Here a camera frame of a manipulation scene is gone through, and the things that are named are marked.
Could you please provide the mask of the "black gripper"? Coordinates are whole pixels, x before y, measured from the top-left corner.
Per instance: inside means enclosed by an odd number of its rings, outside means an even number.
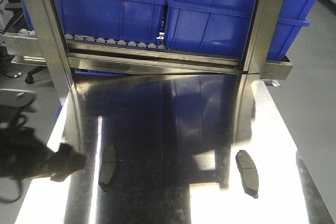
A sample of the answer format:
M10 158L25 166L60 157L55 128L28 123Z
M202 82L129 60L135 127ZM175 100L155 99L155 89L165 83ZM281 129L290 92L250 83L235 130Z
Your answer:
M67 143L58 151L47 148L27 127L26 112L36 112L36 93L27 90L1 89L1 178L24 180L50 177L63 182L84 168L86 156Z

